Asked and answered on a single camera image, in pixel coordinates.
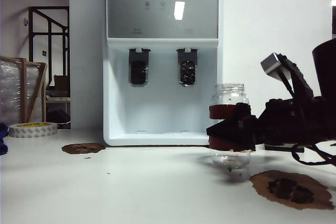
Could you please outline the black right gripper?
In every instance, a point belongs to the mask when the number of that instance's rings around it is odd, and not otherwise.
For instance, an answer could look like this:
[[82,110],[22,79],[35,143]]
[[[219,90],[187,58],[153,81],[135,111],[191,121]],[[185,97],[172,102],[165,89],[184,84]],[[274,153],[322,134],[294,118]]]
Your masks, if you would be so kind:
[[[217,151],[255,151],[256,144],[245,122],[253,119],[247,103],[209,106],[209,148]],[[268,145],[319,143],[319,97],[297,101],[270,99],[257,119],[256,143]]]

